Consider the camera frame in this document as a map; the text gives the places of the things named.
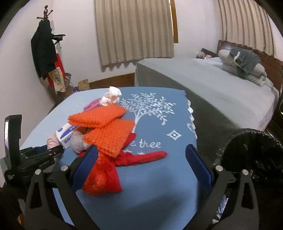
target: window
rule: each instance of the window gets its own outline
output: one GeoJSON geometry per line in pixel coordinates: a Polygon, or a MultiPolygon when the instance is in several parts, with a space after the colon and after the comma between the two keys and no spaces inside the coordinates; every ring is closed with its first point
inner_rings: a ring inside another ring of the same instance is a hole
{"type": "Polygon", "coordinates": [[[175,16],[172,0],[95,0],[101,66],[173,57],[175,16]]]}
{"type": "Polygon", "coordinates": [[[173,40],[174,43],[178,43],[178,26],[176,17],[175,0],[168,0],[171,10],[172,28],[173,28],[173,40]]]}

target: white wall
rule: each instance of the white wall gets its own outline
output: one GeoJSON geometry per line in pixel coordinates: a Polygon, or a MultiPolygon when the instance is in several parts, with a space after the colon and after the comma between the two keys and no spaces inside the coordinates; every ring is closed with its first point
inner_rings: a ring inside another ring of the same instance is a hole
{"type": "Polygon", "coordinates": [[[273,42],[275,49],[274,57],[283,61],[283,37],[270,17],[269,17],[269,21],[273,32],[273,42]]]}
{"type": "Polygon", "coordinates": [[[179,43],[175,44],[175,57],[195,58],[202,48],[216,52],[221,30],[215,2],[175,1],[179,35],[179,43]]]}
{"type": "MultiPolygon", "coordinates": [[[[23,115],[22,144],[54,105],[36,74],[30,44],[38,26],[36,17],[41,16],[44,6],[50,3],[46,0],[31,0],[15,15],[0,38],[0,158],[5,156],[6,116],[23,115]]],[[[0,186],[3,183],[1,171],[0,186]]]]}
{"type": "MultiPolygon", "coordinates": [[[[175,5],[179,33],[175,57],[195,58],[201,48],[215,52],[220,30],[215,17],[214,1],[178,0],[175,5]]],[[[66,72],[72,74],[73,84],[77,85],[83,79],[92,82],[135,71],[135,61],[101,69],[94,0],[56,0],[53,10],[56,33],[66,34],[61,42],[63,64],[66,72]]]]}

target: beige curtain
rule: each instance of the beige curtain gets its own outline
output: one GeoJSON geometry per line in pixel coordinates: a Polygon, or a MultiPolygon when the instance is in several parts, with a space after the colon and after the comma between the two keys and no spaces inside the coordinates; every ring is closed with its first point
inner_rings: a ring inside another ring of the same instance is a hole
{"type": "Polygon", "coordinates": [[[95,0],[95,15],[102,66],[174,56],[168,0],[95,0]]]}
{"type": "Polygon", "coordinates": [[[223,40],[274,55],[273,35],[266,11],[254,0],[217,0],[223,40]]]}

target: white box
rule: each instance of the white box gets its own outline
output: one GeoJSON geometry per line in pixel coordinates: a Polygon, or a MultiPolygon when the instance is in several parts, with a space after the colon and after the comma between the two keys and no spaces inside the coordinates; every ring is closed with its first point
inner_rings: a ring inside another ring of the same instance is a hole
{"type": "Polygon", "coordinates": [[[70,147],[70,141],[73,137],[73,131],[75,131],[77,128],[78,126],[70,125],[69,123],[67,123],[55,132],[57,139],[65,149],[70,147]]]}

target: red cloth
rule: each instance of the red cloth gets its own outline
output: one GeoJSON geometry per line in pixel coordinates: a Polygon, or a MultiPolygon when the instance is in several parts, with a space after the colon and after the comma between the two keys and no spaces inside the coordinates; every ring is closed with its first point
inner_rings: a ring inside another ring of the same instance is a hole
{"type": "MultiPolygon", "coordinates": [[[[136,137],[135,133],[130,133],[123,147],[128,146],[136,137]]],[[[164,151],[147,153],[144,155],[133,155],[129,152],[120,151],[116,159],[105,154],[98,154],[98,159],[94,164],[83,190],[92,196],[100,196],[105,193],[122,192],[116,166],[138,165],[146,162],[156,161],[167,156],[164,151]]]]}
{"type": "MultiPolygon", "coordinates": [[[[64,70],[63,63],[61,61],[60,55],[56,54],[56,56],[57,56],[57,61],[55,62],[55,67],[56,68],[60,67],[60,70],[61,70],[61,72],[63,74],[63,78],[65,79],[66,78],[66,73],[65,73],[65,70],[64,70]]],[[[46,74],[46,76],[47,76],[47,79],[48,79],[49,86],[54,88],[54,83],[53,83],[51,77],[49,76],[49,74],[46,74]]]]}
{"type": "Polygon", "coordinates": [[[116,166],[138,165],[151,161],[157,161],[166,156],[167,153],[164,151],[146,153],[143,155],[133,155],[129,152],[120,152],[120,155],[114,159],[114,163],[116,166]]]}

